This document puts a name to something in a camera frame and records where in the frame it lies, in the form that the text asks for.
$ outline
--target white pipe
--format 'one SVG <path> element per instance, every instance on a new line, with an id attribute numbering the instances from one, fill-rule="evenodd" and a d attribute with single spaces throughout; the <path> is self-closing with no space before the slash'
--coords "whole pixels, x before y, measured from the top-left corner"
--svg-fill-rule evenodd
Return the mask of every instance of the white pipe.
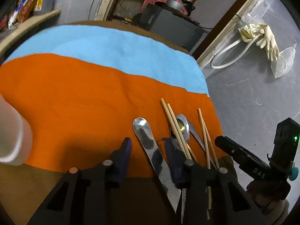
<path id="1" fill-rule="evenodd" d="M 230 48 L 238 45 L 240 42 L 242 42 L 242 38 L 239 38 L 238 40 L 236 40 L 234 43 L 230 44 L 229 46 L 227 46 L 225 49 L 221 50 L 220 52 L 218 52 L 216 55 L 214 55 L 210 61 L 210 66 L 213 69 L 221 69 L 221 68 L 226 68 L 228 66 L 230 66 L 231 64 L 235 63 L 238 59 L 241 58 L 242 55 L 245 54 L 245 52 L 250 48 L 250 46 L 253 44 L 253 42 L 257 39 L 257 37 L 253 38 L 250 42 L 248 42 L 247 46 L 245 47 L 245 49 L 233 60 L 231 60 L 230 62 L 220 65 L 220 66 L 214 66 L 214 62 L 217 60 L 217 58 L 219 56 L 221 56 L 224 52 L 228 51 Z"/>

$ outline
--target silver bolt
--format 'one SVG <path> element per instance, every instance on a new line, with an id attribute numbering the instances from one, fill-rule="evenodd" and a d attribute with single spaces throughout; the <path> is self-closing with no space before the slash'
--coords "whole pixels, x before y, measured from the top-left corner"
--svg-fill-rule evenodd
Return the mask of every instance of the silver bolt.
<path id="1" fill-rule="evenodd" d="M 113 164 L 113 161 L 112 160 L 105 160 L 105 161 L 102 162 L 102 164 L 104 166 L 111 166 Z"/>
<path id="2" fill-rule="evenodd" d="M 193 160 L 185 160 L 184 163 L 187 166 L 193 166 L 195 164 Z"/>
<path id="3" fill-rule="evenodd" d="M 222 173 L 222 174 L 226 174 L 226 173 L 228 173 L 228 169 L 225 168 L 225 167 L 220 167 L 219 172 Z"/>

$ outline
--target knife blade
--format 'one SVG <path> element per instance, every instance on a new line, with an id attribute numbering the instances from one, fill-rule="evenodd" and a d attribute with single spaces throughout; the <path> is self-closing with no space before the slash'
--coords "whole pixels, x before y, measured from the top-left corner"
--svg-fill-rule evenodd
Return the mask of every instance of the knife blade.
<path id="1" fill-rule="evenodd" d="M 137 136 L 139 142 L 144 148 L 151 165 L 166 193 L 171 206 L 175 213 L 181 196 L 181 190 L 177 189 L 172 181 L 170 169 L 164 160 L 154 136 L 152 134 L 149 123 L 144 118 L 136 118 L 133 123 L 133 131 Z"/>

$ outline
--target white glove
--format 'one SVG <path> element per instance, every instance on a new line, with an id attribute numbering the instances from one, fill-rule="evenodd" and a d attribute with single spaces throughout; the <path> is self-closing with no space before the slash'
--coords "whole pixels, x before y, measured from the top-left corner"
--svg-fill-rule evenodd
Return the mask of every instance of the white glove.
<path id="1" fill-rule="evenodd" d="M 261 49 L 266 46 L 267 58 L 271 62 L 273 60 L 277 61 L 279 58 L 279 49 L 275 40 L 275 35 L 273 34 L 270 26 L 264 28 L 265 35 L 261 38 L 256 45 L 259 46 Z"/>

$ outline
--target silver pot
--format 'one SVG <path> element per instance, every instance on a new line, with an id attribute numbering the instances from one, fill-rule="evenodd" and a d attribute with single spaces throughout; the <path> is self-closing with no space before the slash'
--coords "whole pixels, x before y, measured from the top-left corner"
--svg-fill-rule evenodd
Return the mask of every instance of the silver pot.
<path id="1" fill-rule="evenodd" d="M 167 0 L 166 5 L 179 11 L 181 11 L 181 9 L 183 9 L 185 6 L 183 3 L 175 0 Z"/>

